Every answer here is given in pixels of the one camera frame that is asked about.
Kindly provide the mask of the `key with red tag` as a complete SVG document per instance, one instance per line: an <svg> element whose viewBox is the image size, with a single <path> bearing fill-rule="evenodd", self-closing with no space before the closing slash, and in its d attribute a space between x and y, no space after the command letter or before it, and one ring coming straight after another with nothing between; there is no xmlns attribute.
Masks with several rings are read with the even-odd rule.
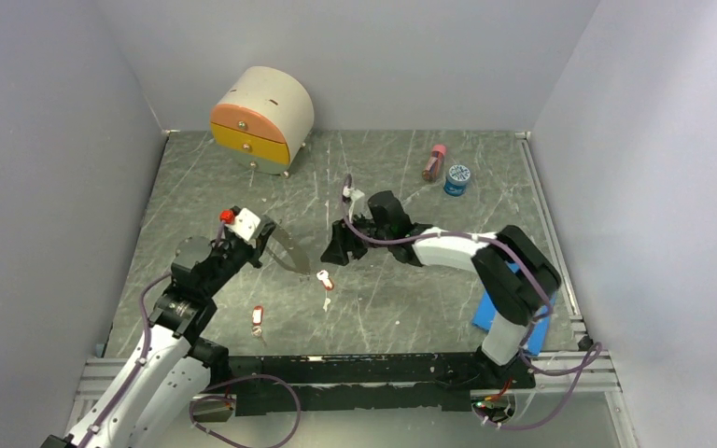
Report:
<svg viewBox="0 0 717 448"><path fill-rule="evenodd" d="M334 283L330 277L330 274L327 270L321 270L316 273L316 279L321 283L321 285L327 290L331 291L334 289Z"/></svg>

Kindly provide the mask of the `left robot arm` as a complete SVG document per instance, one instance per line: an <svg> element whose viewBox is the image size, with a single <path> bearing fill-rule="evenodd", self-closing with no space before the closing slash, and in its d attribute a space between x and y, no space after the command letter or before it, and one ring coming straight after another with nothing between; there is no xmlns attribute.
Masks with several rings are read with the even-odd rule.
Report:
<svg viewBox="0 0 717 448"><path fill-rule="evenodd" d="M217 310L215 295L247 264L260 258L274 230L243 238L221 229L215 240L181 242L170 283L152 310L139 306L140 341L105 393L64 436L48 436L46 447L154 447L195 394L217 392L229 382L228 351L202 339Z"/></svg>

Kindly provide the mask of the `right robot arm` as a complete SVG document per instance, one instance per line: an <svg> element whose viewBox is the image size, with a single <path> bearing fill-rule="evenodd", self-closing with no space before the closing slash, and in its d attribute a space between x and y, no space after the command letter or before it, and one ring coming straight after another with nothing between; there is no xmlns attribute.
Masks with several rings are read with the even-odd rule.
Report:
<svg viewBox="0 0 717 448"><path fill-rule="evenodd" d="M346 187L341 204L344 215L332 223L321 261L345 266L372 247L384 247L403 264L475 273L496 309L480 346L484 356L475 364L476 375L489 387L509 379L511 361L521 353L527 332L550 309L562 285L558 270L523 230L507 225L496 232L469 233L415 223L389 190L367 197Z"/></svg>

